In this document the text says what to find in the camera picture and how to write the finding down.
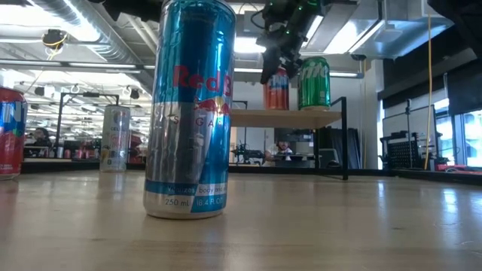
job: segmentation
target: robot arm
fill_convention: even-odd
[[[262,84],[268,82],[279,66],[286,69],[290,78],[297,74],[301,66],[301,45],[307,40],[312,22],[324,14],[327,4],[328,0],[269,0],[266,3],[261,11],[264,32],[256,41],[266,47]]]
[[[102,3],[112,19],[120,13],[131,14],[142,20],[160,21],[162,1],[159,0],[88,0]],[[317,15],[323,15],[325,6],[332,0],[267,0],[262,11],[264,31],[256,41],[266,47],[261,83],[265,84],[279,66],[294,77],[301,65],[299,51],[306,41],[311,23]]]

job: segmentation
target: person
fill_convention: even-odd
[[[34,147],[48,147],[42,149],[31,149],[25,148],[24,155],[26,157],[46,157],[49,154],[50,148],[52,148],[52,142],[49,139],[49,133],[45,128],[39,127],[35,129],[33,133],[35,142],[30,144],[25,144],[25,146]]]
[[[289,156],[276,157],[276,155],[286,154],[293,154],[293,151],[289,148],[289,143],[278,141],[276,144],[271,145],[267,150],[264,151],[264,159],[266,162],[263,164],[263,166],[276,166],[276,160],[291,161]]]
[[[52,147],[52,142],[50,142],[49,139],[49,134],[47,129],[39,127],[35,129],[35,132],[33,133],[35,137],[35,143],[33,144],[34,146],[39,146],[39,147]]]

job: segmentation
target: aluminum can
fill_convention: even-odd
[[[163,4],[144,207],[196,219],[226,206],[236,14],[220,0]]]
[[[71,151],[70,150],[66,150],[64,151],[64,154],[63,154],[63,157],[64,158],[67,158],[67,159],[70,159],[70,156],[72,155]]]
[[[264,109],[289,110],[289,77],[286,70],[278,68],[263,86]]]
[[[314,56],[303,61],[298,84],[298,107],[328,109],[330,98],[330,66],[325,58]]]
[[[124,172],[127,168],[129,146],[130,110],[127,107],[108,105],[104,111],[100,171]]]
[[[0,180],[20,174],[28,106],[23,94],[0,87]]]

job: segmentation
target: red can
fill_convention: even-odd
[[[0,87],[0,180],[20,174],[27,109],[21,92]]]
[[[70,159],[70,156],[71,156],[71,155],[72,155],[72,154],[70,153],[70,150],[66,150],[66,151],[63,152],[63,157],[64,157],[64,158]]]
[[[289,77],[285,69],[278,68],[263,90],[264,109],[289,110]]]

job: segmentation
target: ventilation duct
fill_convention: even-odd
[[[95,41],[102,45],[91,50],[107,62],[138,64],[140,59],[128,48],[104,18],[85,0],[28,0],[52,16],[63,19],[72,27],[72,33],[83,41]],[[151,92],[154,79],[146,71],[130,75]]]

